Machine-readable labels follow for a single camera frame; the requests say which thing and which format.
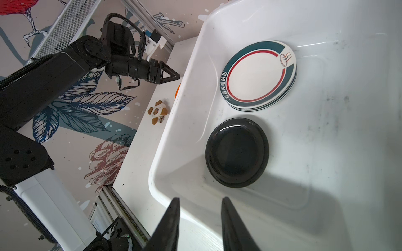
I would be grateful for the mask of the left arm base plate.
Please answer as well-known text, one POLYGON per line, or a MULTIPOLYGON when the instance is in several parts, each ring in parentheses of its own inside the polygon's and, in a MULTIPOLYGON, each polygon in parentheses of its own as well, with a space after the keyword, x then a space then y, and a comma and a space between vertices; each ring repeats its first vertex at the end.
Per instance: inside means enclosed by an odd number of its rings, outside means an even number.
POLYGON ((95 239, 85 251, 142 251, 151 238, 141 224, 122 216, 118 216, 103 232, 95 230, 95 239))

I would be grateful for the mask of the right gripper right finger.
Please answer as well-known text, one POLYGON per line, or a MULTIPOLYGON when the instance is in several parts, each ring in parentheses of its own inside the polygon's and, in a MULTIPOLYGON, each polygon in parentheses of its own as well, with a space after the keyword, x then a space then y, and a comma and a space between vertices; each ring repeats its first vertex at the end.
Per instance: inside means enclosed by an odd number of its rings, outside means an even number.
POLYGON ((221 219, 224 251, 260 251, 228 197, 222 200, 221 219))

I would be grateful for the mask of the white plate green red rim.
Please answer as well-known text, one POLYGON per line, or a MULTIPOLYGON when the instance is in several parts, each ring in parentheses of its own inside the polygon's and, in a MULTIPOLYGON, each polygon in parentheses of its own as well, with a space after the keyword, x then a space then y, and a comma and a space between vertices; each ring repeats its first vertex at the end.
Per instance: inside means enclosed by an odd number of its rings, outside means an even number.
POLYGON ((256 42, 228 61, 219 89, 228 105, 260 107, 283 94, 296 72, 296 55, 291 47, 275 40, 256 42))

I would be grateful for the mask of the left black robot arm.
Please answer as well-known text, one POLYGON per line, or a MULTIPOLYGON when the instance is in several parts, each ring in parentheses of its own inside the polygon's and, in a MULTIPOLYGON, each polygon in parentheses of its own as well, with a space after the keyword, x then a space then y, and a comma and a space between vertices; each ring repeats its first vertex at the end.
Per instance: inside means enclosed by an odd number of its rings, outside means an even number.
POLYGON ((109 76, 165 84, 180 78, 178 72, 148 53, 146 34, 135 43, 130 20, 116 24, 117 13, 106 16, 100 38, 83 36, 56 54, 32 63, 1 81, 1 193, 14 202, 40 233, 41 239, 66 251, 132 251, 134 237, 113 231, 110 238, 98 232, 70 192, 57 178, 46 148, 19 133, 33 120, 36 135, 46 138, 59 126, 59 118, 77 131, 102 131, 98 115, 116 109, 116 102, 96 97, 79 80, 95 69, 109 76))

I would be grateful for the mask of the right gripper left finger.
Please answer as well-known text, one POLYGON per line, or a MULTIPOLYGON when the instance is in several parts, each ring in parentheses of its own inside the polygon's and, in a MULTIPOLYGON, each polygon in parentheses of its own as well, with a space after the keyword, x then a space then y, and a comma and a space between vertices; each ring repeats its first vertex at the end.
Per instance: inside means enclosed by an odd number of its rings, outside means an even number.
POLYGON ((143 251, 177 250, 180 233, 180 208, 180 199, 173 198, 143 251))

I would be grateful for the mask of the orange plate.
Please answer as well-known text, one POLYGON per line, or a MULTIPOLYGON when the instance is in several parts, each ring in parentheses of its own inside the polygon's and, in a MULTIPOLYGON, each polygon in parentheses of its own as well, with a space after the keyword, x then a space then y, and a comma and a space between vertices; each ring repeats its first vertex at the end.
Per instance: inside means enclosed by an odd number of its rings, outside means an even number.
POLYGON ((176 89, 176 92, 175 92, 175 95, 174 95, 174 99, 176 100, 176 98, 177 98, 177 96, 178 96, 178 93, 179 93, 179 90, 180 90, 180 86, 181 86, 181 84, 179 84, 179 86, 177 87, 177 89, 176 89))

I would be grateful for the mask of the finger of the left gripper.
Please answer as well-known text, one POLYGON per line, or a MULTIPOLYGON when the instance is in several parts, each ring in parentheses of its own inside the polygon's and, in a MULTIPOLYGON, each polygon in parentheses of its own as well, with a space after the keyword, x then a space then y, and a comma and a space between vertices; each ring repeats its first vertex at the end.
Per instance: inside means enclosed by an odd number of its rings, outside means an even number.
POLYGON ((165 84, 180 79, 180 74, 163 61, 159 62, 159 72, 158 84, 165 84))

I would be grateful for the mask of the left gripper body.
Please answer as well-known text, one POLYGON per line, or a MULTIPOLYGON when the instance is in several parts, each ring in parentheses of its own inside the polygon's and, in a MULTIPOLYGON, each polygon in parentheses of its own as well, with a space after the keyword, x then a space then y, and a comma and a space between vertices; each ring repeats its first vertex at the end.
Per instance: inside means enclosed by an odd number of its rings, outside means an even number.
POLYGON ((112 76, 129 76, 134 80, 143 79, 153 84, 161 84, 162 68, 155 59, 138 60, 133 56, 112 55, 105 73, 112 76))

